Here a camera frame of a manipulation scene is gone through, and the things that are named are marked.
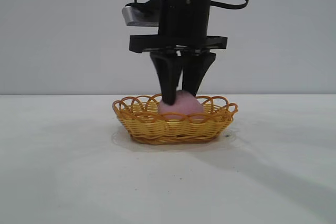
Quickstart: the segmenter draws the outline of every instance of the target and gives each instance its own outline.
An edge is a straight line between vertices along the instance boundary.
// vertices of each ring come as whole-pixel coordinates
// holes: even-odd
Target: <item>pink ball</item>
[[[160,102],[158,107],[158,113],[164,114],[169,112],[176,112],[184,115],[190,115],[193,113],[204,113],[204,108],[200,102],[189,92],[179,90],[176,93],[176,101],[173,105]],[[181,119],[178,115],[166,115],[167,119]],[[201,119],[202,116],[195,116],[193,119]]]

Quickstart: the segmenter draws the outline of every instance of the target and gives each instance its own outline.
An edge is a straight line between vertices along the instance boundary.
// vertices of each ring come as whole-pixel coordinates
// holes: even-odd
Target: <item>white wall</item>
[[[124,25],[131,1],[0,0],[0,94],[159,92],[149,56],[128,51],[130,34],[155,32]],[[335,0],[212,8],[209,35],[229,37],[228,49],[201,92],[336,93],[335,10]]]

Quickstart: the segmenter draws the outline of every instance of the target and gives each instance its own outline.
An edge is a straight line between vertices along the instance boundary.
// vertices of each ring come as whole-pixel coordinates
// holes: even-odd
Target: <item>white tabletop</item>
[[[228,95],[219,141],[133,143],[113,95],[0,97],[0,223],[336,223],[336,95]]]

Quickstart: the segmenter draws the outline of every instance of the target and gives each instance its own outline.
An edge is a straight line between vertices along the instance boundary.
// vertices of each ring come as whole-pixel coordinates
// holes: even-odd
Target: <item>basket rim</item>
[[[205,101],[202,102],[202,105],[210,104],[211,105],[211,114],[209,113],[193,113],[189,115],[185,115],[178,112],[168,112],[164,114],[157,114],[154,112],[147,111],[148,105],[150,102],[155,102],[159,104],[159,101],[156,100],[156,98],[161,97],[161,94],[155,94],[155,95],[139,95],[136,97],[127,96],[124,97],[121,100],[116,100],[112,104],[112,109],[116,113],[117,117],[119,119],[132,119],[137,120],[141,123],[146,123],[146,121],[142,120],[143,117],[150,117],[153,119],[150,123],[154,123],[157,121],[165,121],[165,122],[183,122],[188,121],[189,123],[205,123],[207,121],[215,121],[215,122],[221,122],[225,118],[229,119],[230,121],[233,120],[233,116],[235,113],[238,112],[238,105],[236,103],[229,103],[228,100],[225,97],[221,97],[220,95],[216,95],[213,97],[207,96],[207,95],[198,95],[196,96],[197,99],[205,99]],[[140,98],[146,98],[147,101],[141,101]],[[214,100],[222,100],[226,103],[224,106],[219,106],[214,103]],[[140,105],[141,112],[133,112],[130,110],[132,106],[134,105]],[[181,119],[167,119],[167,115],[178,115],[181,117]],[[196,116],[203,116],[202,119],[195,119]]]

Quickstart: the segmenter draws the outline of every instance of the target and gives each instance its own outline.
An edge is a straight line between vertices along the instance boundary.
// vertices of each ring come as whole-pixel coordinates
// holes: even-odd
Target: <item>wicker basket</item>
[[[204,107],[204,113],[184,115],[166,113],[159,115],[157,108],[161,95],[152,97],[125,97],[113,103],[118,120],[128,130],[131,137],[142,144],[194,144],[207,143],[220,135],[233,121],[238,106],[228,103],[224,97],[196,97]],[[225,102],[225,106],[215,104],[215,100]],[[180,120],[168,120],[165,115],[179,115]]]

